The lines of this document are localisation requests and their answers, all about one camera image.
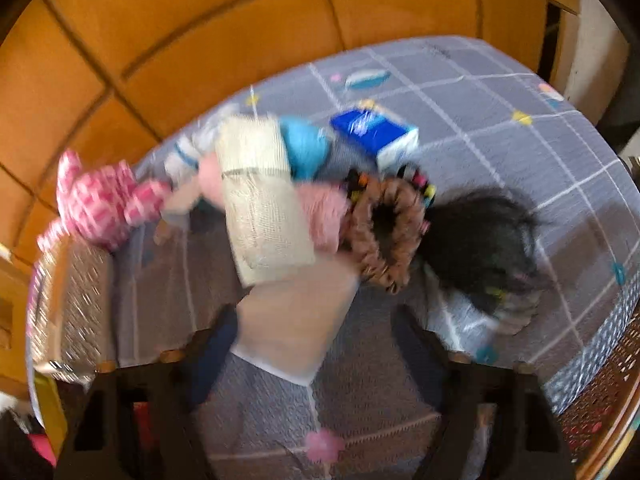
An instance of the patterned fabric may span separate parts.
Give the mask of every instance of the patterned fabric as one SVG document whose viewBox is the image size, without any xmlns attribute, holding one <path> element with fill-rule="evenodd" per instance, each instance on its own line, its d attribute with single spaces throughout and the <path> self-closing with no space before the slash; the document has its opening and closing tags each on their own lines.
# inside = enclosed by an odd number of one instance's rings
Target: patterned fabric
<svg viewBox="0 0 640 480">
<path fill-rule="evenodd" d="M 38 246 L 50 250 L 63 234 L 71 234 L 113 251 L 132 228 L 159 217 L 169 193 L 169 184 L 159 180 L 138 184 L 124 160 L 83 174 L 78 154 L 67 150 L 58 164 L 60 218 L 38 237 Z"/>
<path fill-rule="evenodd" d="M 390 76 L 377 87 L 345 89 L 345 79 L 365 69 L 388 70 Z M 411 281 L 396 296 L 363 285 L 306 388 L 230 356 L 196 413 L 221 480 L 411 478 L 438 414 L 420 400 L 393 343 L 390 311 L 399 303 L 412 306 L 452 349 L 498 366 L 532 363 L 553 397 L 570 393 L 558 399 L 558 410 L 585 387 L 603 362 L 600 354 L 593 359 L 592 349 L 610 348 L 598 344 L 599 328 L 620 291 L 628 303 L 640 294 L 631 286 L 640 247 L 640 193 L 593 125 L 566 101 L 548 101 L 542 83 L 485 42 L 449 36 L 345 52 L 229 98 L 226 103 L 242 113 L 255 107 L 261 115 L 297 114 L 328 132 L 332 115 L 374 99 L 418 126 L 420 148 L 408 162 L 438 187 L 436 204 L 479 186 L 514 187 L 531 197 L 545 222 L 536 254 L 554 286 L 543 293 L 530 324 L 505 335 L 495 319 L 460 294 L 443 294 L 421 269 L 412 269 Z M 180 134 L 201 130 L 215 111 Z M 161 178 L 172 142 L 149 153 L 138 174 Z M 316 179 L 340 182 L 351 167 L 376 169 L 375 161 L 337 137 Z M 151 362 L 163 349 L 180 346 L 210 323 L 217 307 L 245 294 L 222 213 L 196 209 L 191 231 L 161 247 L 153 230 L 144 224 L 116 254 L 114 322 L 123 365 Z M 615 262 L 625 269 L 622 287 Z M 617 319 L 626 323 L 626 317 Z M 606 330 L 604 336 L 614 340 L 619 333 Z M 305 454 L 305 435 L 320 428 L 345 440 L 345 451 L 329 470 Z"/>
</svg>

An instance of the blue plush toy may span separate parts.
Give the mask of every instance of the blue plush toy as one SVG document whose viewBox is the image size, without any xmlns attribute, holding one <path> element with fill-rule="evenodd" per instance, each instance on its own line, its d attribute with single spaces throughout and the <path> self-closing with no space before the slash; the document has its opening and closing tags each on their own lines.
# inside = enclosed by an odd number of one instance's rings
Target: blue plush toy
<svg viewBox="0 0 640 480">
<path fill-rule="evenodd" d="M 329 154 L 329 139 L 300 117 L 283 116 L 279 122 L 293 179 L 311 180 Z"/>
</svg>

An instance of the blue stripe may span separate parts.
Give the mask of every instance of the blue stripe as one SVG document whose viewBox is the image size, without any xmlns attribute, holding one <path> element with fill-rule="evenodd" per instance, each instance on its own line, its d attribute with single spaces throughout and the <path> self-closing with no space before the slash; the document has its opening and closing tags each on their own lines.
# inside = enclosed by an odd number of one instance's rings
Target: blue stripe
<svg viewBox="0 0 640 480">
<path fill-rule="evenodd" d="M 181 150 L 181 149 L 180 149 L 180 146 L 178 146 L 178 144 L 176 144 L 176 145 L 174 146 L 174 150 L 175 150 L 175 153 L 177 153 L 177 154 L 178 154 L 178 156 L 182 159 L 182 161 L 183 161 L 187 166 L 191 166 L 194 170 L 197 170 L 197 169 L 198 169 L 198 167 L 199 167 L 199 165 L 200 165 L 200 164 L 198 163 L 198 161 L 197 161 L 195 158 L 193 158 L 193 157 L 191 157 L 191 156 L 187 155 L 183 150 Z"/>
</svg>

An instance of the beige cloth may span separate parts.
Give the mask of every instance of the beige cloth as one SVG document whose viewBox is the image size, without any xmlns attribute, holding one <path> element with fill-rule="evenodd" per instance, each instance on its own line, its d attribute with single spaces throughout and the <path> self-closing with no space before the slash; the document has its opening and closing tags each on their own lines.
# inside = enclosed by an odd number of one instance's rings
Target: beige cloth
<svg viewBox="0 0 640 480">
<path fill-rule="evenodd" d="M 242 284 L 279 280 L 314 263 L 278 121 L 227 118 L 220 124 L 216 153 L 226 228 Z"/>
<path fill-rule="evenodd" d="M 358 290 L 345 254 L 318 254 L 285 280 L 256 285 L 238 304 L 238 357 L 284 380 L 311 384 Z"/>
</svg>

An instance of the cream knit fabric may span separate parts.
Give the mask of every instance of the cream knit fabric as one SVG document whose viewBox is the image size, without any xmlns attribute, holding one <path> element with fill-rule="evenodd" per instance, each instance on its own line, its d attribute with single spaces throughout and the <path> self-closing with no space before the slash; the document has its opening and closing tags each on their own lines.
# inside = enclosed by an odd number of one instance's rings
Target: cream knit fabric
<svg viewBox="0 0 640 480">
<path fill-rule="evenodd" d="M 278 280 L 315 262 L 278 121 L 231 116 L 220 124 L 226 228 L 244 286 Z"/>
</svg>

